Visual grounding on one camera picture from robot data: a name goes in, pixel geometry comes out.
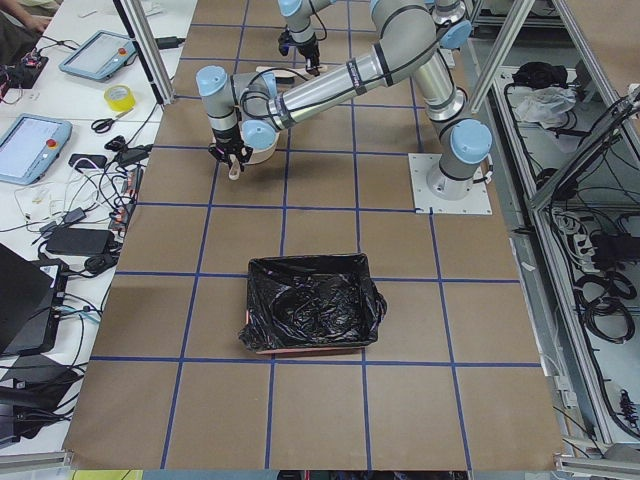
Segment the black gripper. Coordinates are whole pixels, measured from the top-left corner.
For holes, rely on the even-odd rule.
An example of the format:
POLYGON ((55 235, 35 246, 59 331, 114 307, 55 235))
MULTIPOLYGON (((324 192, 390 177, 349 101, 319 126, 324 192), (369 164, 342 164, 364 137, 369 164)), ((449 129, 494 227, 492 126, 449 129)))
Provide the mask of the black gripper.
POLYGON ((232 155, 238 158, 241 171, 245 171, 245 164, 251 155, 251 148, 247 146, 241 137, 217 139, 208 147, 208 152, 221 163, 225 163, 232 169, 232 155))
POLYGON ((296 48, 306 59, 305 70, 309 75, 320 74, 319 46, 316 34, 310 39, 296 41, 289 30, 284 30, 278 38, 278 51, 282 56, 287 56, 291 48, 296 48))

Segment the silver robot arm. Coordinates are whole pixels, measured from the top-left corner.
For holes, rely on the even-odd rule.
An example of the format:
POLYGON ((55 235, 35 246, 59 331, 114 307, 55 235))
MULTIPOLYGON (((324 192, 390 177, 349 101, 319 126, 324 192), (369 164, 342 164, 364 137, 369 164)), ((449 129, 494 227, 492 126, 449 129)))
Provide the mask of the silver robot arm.
POLYGON ((228 74, 221 66, 200 69, 196 83, 209 120, 210 154, 229 168, 242 169, 256 150, 270 148, 278 132, 379 87, 411 79, 418 86, 442 146, 430 171, 447 184, 469 182, 487 157, 492 135, 467 113, 467 95, 457 87, 440 54, 460 47, 471 33, 460 1, 373 1, 371 20, 378 35, 370 50, 321 73, 319 40, 311 22, 326 1, 282 1, 286 22, 279 49, 296 48, 306 59, 300 85, 279 91, 273 70, 228 74))
POLYGON ((278 51, 286 56, 294 49, 305 61, 304 71, 282 66, 229 75, 220 66, 198 71, 196 81, 213 134, 209 153, 239 176, 256 150, 268 150, 279 132, 331 107, 329 98, 316 97, 315 89, 327 92, 329 77, 321 72, 320 40, 311 18, 330 6, 330 1, 280 1, 285 26, 278 37, 278 51))

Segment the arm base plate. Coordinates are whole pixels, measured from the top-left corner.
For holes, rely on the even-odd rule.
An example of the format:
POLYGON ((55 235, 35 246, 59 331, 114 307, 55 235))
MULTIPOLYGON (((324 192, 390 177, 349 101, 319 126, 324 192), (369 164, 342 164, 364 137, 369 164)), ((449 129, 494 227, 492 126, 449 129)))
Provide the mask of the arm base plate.
POLYGON ((440 171, 440 154, 408 155, 414 211, 418 214, 492 214, 487 182, 478 166, 467 180, 452 180, 440 171))

